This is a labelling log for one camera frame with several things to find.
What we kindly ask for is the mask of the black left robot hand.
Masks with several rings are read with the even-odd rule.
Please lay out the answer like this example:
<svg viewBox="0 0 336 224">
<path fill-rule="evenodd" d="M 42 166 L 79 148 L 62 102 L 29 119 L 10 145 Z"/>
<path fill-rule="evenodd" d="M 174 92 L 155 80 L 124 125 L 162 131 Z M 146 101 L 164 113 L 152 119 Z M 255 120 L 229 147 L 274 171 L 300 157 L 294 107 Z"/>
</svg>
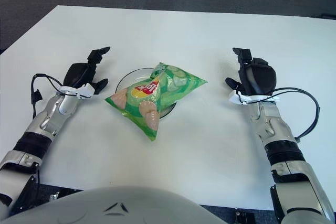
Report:
<svg viewBox="0 0 336 224">
<path fill-rule="evenodd" d="M 103 79 L 97 83 L 93 82 L 96 74 L 97 64 L 102 60 L 102 56 L 110 50 L 110 47 L 92 50 L 86 63 L 73 63 L 65 75 L 63 86 L 80 88 L 89 83 L 94 88 L 94 94 L 99 94 L 108 84 L 108 79 Z"/>
</svg>

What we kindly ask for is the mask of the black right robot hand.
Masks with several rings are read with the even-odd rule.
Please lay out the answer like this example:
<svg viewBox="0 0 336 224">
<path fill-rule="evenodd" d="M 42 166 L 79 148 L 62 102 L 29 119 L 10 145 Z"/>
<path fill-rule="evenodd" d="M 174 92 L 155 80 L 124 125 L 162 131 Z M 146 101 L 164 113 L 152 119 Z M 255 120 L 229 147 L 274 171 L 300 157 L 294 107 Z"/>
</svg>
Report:
<svg viewBox="0 0 336 224">
<path fill-rule="evenodd" d="M 249 49 L 233 48 L 237 55 L 240 69 L 240 81 L 226 78 L 226 84 L 240 91 L 242 95 L 272 95 L 276 87 L 276 72 L 261 58 L 253 58 Z"/>
</svg>

